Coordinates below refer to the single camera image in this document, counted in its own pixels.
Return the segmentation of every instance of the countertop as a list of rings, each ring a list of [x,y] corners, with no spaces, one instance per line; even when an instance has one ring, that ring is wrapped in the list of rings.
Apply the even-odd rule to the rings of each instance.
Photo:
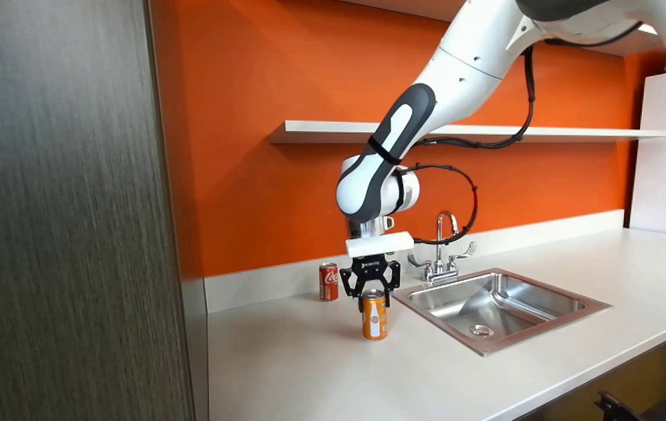
[[[521,416],[666,340],[666,234],[609,229],[459,262],[508,269],[609,309],[477,354],[391,298],[366,340],[352,298],[299,294],[210,312],[215,421]]]

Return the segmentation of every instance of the soda can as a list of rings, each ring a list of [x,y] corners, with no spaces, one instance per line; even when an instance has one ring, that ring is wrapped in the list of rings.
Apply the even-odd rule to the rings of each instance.
[[[360,294],[362,336],[381,340],[387,335],[384,297],[381,290]]]
[[[317,290],[323,302],[334,302],[339,297],[339,271],[334,262],[317,266]]]

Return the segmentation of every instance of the dark gray cabinet door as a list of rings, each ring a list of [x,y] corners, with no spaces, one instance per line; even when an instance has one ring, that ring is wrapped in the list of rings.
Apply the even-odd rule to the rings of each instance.
[[[0,0],[0,419],[194,419],[143,0]]]

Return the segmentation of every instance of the sink basin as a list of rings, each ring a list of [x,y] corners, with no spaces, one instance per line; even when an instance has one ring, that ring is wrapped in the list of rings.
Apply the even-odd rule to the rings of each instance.
[[[479,354],[608,307],[504,269],[477,271],[438,284],[401,288],[394,298]]]

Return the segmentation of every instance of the faucet handle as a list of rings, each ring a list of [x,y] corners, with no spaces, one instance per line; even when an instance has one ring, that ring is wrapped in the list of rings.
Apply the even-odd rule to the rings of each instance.
[[[445,273],[458,273],[455,259],[459,259],[459,256],[458,254],[448,254]]]
[[[431,271],[431,262],[430,259],[417,262],[413,253],[407,253],[407,262],[421,271],[417,278],[428,278]]]
[[[470,241],[467,247],[463,253],[458,253],[455,256],[467,259],[470,254],[473,254],[473,249],[477,249],[477,245],[473,245],[473,241]]]

